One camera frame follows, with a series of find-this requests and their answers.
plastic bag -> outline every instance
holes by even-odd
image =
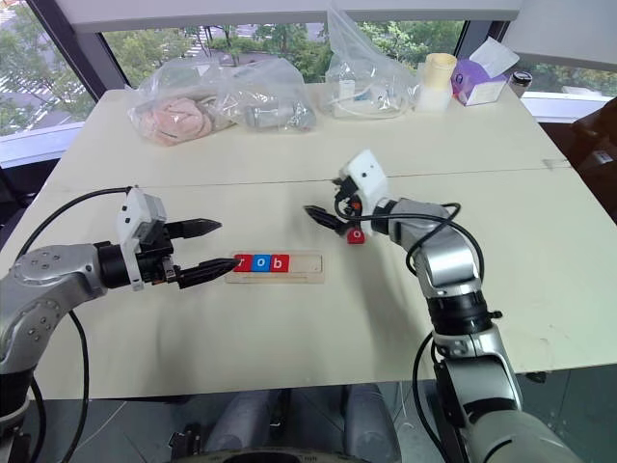
[[[287,60],[265,60],[230,70],[233,76],[218,98],[218,110],[226,118],[256,130],[315,127],[305,81]]]
[[[171,60],[130,90],[128,117],[138,132],[161,145],[204,137],[231,125],[216,109],[224,80],[218,63]]]
[[[334,4],[328,8],[330,48],[320,106],[336,118],[384,119],[410,107],[415,78],[373,45],[356,23]]]

blue letter block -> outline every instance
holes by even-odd
[[[269,254],[255,254],[253,256],[253,264],[251,265],[252,272],[269,272],[270,271]]]

white cable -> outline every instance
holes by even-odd
[[[345,101],[346,99],[353,99],[353,98],[357,98],[358,96],[362,96],[366,92],[368,92],[373,85],[375,84],[368,84],[366,87],[364,87],[364,90],[362,90],[361,92],[357,92],[356,94],[349,95],[346,98],[334,98],[330,100],[329,102],[327,102],[326,105],[330,106],[331,104],[340,103],[341,101]]]
[[[86,444],[88,444],[93,438],[95,438],[100,433],[100,431],[102,431],[105,428],[105,426],[107,426],[107,424],[109,424],[110,421],[116,417],[116,415],[120,412],[120,410],[124,408],[124,405],[126,405],[126,400],[120,404],[120,406],[116,409],[116,411],[112,413],[107,420],[105,420],[105,422],[100,426],[99,429],[93,432],[88,437],[88,439],[86,439],[85,441],[83,441],[81,444],[77,446],[77,448],[75,449],[75,453],[79,451],[82,447],[84,447]]]
[[[405,398],[403,397],[403,382],[402,381],[398,382],[398,389],[401,395],[401,405],[403,406],[403,415],[405,415],[405,420],[406,420],[407,419],[407,408],[405,407]]]
[[[392,108],[394,108],[394,111],[387,109],[387,110],[378,110],[379,112],[376,112],[376,113],[358,113],[356,111],[352,111],[350,109],[345,108],[340,103],[337,103],[336,106],[338,107],[339,110],[345,111],[346,113],[353,114],[354,116],[359,116],[361,118],[369,118],[369,119],[392,119],[395,117],[391,115],[392,112],[399,111],[398,108],[392,106]]]

purple tissue box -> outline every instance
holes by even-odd
[[[454,95],[466,106],[496,101],[506,81],[503,74],[490,78],[484,68],[471,60],[459,60],[452,72]]]

white wall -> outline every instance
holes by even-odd
[[[617,70],[617,0],[525,0],[503,43],[540,61]]]
[[[511,20],[523,0],[337,0],[355,19]],[[314,22],[328,0],[57,0],[78,32],[197,24]]]

